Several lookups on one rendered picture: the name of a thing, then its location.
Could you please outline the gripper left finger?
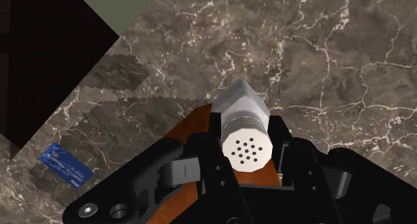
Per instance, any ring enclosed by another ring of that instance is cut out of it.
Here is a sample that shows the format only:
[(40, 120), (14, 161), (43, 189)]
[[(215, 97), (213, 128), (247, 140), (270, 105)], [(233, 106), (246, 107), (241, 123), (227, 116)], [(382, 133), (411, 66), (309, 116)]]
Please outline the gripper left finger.
[(198, 199), (169, 224), (255, 224), (221, 149), (221, 115), (186, 143), (161, 138), (65, 208), (63, 224), (147, 224), (186, 183)]

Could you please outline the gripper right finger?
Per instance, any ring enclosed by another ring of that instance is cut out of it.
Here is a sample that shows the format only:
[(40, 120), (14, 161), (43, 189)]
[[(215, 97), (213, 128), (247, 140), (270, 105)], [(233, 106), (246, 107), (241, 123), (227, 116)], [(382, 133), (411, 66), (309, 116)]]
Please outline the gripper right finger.
[(270, 116), (267, 132), (275, 169), (308, 224), (417, 224), (417, 188), (348, 148), (320, 152), (280, 116)]

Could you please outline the white salt shaker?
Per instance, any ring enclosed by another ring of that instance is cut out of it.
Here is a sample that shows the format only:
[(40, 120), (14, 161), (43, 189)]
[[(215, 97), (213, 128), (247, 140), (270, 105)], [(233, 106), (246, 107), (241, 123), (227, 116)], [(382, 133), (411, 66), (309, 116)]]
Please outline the white salt shaker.
[(221, 115), (221, 148), (233, 169), (252, 173), (272, 157), (267, 129), (270, 113), (260, 96), (244, 80), (238, 80), (212, 103)]

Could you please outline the brown wooden board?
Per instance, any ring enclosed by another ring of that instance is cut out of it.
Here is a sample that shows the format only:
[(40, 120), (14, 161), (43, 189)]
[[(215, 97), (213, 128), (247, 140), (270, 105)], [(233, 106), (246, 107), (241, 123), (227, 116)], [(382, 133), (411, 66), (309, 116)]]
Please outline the brown wooden board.
[[(210, 113), (210, 104), (195, 108), (164, 137), (175, 138), (185, 143), (190, 134), (194, 132), (207, 132), (209, 129)], [(261, 186), (279, 186), (281, 184), (272, 160), (270, 160), (262, 169), (253, 173), (238, 171), (234, 171), (234, 173), (238, 182), (243, 184)], [(197, 200), (197, 197), (196, 183), (186, 183), (177, 194), (169, 198), (169, 200), (155, 212), (147, 224), (169, 224), (175, 217), (193, 204)]]

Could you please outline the blue card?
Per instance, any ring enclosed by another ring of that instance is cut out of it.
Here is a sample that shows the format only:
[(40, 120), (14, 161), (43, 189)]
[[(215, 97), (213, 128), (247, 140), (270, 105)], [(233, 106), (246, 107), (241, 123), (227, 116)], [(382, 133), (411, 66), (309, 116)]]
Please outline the blue card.
[(57, 142), (51, 144), (39, 160), (76, 189), (82, 187), (94, 174)]

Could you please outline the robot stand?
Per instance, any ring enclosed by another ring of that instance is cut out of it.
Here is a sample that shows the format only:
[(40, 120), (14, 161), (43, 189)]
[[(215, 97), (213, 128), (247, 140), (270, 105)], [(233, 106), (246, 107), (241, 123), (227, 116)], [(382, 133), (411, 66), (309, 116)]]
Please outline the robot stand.
[(16, 156), (151, 0), (0, 0), (0, 135)]

